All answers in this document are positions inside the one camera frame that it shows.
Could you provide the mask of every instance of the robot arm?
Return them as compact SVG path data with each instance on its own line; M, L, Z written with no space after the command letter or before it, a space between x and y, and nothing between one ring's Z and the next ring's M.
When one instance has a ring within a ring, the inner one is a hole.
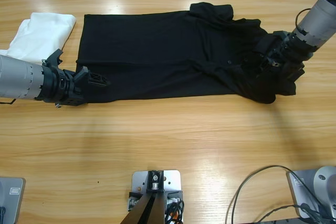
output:
M304 67L302 62L309 60L312 53L335 33L336 0L318 0L303 20L296 24L293 32L282 36L282 43L276 47L269 47L265 53L267 63L271 67L280 67L281 70L278 71L280 78L291 78L295 75L295 81L298 78L296 73Z

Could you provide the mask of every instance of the wood grain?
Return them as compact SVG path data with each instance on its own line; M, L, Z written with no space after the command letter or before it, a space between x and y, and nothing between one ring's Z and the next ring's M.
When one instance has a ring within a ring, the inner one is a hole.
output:
M0 0L0 48L31 12L73 14L61 67L75 69L84 14L146 14L191 3L232 4L235 19L259 18L269 32L292 31L316 0ZM117 101L56 109L0 106L0 176L27 180L19 223L119 223L136 170L179 169L185 223L222 224L241 181L270 164L336 164L336 38L316 52L297 95L270 105L237 95ZM292 203L283 170L257 175L241 191L235 223ZM295 217L293 209L269 219Z

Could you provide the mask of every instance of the black cable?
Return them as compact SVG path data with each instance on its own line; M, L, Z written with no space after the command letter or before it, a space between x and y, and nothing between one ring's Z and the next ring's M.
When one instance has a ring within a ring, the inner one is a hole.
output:
M183 217L183 211L184 211L184 201L180 200L179 202L173 202L169 206L166 217L164 219L165 224L170 224L171 222L174 222L175 224L183 224L182 217Z
M300 12L298 13L298 15L296 15L296 18L295 18L295 27L296 27L297 31L299 31L299 32L300 32L301 34L303 34L303 35L306 35L307 32L304 31L303 29L301 29L301 28L298 26L298 18L299 18L299 16L300 16L301 13L303 13L303 12L305 12L305 11L307 11L307 10L310 10L310 9L311 9L311 8L303 9L302 11L300 11Z
M13 99L13 101L11 101L11 102L0 102L0 104L10 104L10 105L12 105L15 101L16 101L16 99Z
M0 206L0 224L4 223L5 212L6 212L6 208Z
M322 222L322 218L320 216L319 212L316 212L312 209L309 208L309 206L307 205L306 207L304 206L299 206L299 205L287 205L287 206L282 206L282 207L278 207L273 209L272 211L268 212L267 214L265 214L260 220L258 220L256 223L261 223L266 217L270 216L271 214L273 214L274 212L281 210L281 209L285 209L285 208L289 208L289 207L294 207L294 208L299 208L302 211L308 213L317 223Z
M237 204L237 199L238 199L238 195L239 195L239 192L240 190L242 189L242 187L245 185L246 182L249 181L250 178L252 178L254 175L256 175L257 173L260 173L266 169L269 169L269 168L274 168L274 167L279 167L279 168L283 168L287 171L289 171L291 174L294 175L295 178L297 178L301 183L302 185L305 187L305 189L309 192L309 194L314 198L314 200L316 200L316 202L321 205L326 212L328 212L326 210L326 208L324 207L324 205L321 203L321 201L315 196L315 194L313 194L313 192L307 187L307 185L302 181L302 179L295 173L293 172L291 169L285 167L285 166L282 166L282 165L269 165L269 166L266 166L264 168L261 168L259 170L256 170L255 172L251 173L249 176L247 176L247 178L245 178L243 180L243 182L241 183L241 185L238 187L238 190L236 192L236 195L235 195L235 201L234 201L234 204L232 206L232 214L231 214L231 224L234 224L233 220L234 220L234 214L235 214L235 209L236 209L236 204Z

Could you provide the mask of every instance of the screw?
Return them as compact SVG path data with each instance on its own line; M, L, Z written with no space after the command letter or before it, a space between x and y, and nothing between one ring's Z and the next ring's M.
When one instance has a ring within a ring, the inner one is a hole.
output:
M158 190L158 188L159 188L159 183L152 184L152 190Z

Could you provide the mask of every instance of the white towel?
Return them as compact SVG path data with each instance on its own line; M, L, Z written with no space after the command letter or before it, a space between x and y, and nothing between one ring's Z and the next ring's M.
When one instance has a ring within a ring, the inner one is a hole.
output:
M63 48L75 22L68 14L32 13L22 21L9 49L0 50L0 55L41 65L43 59Z

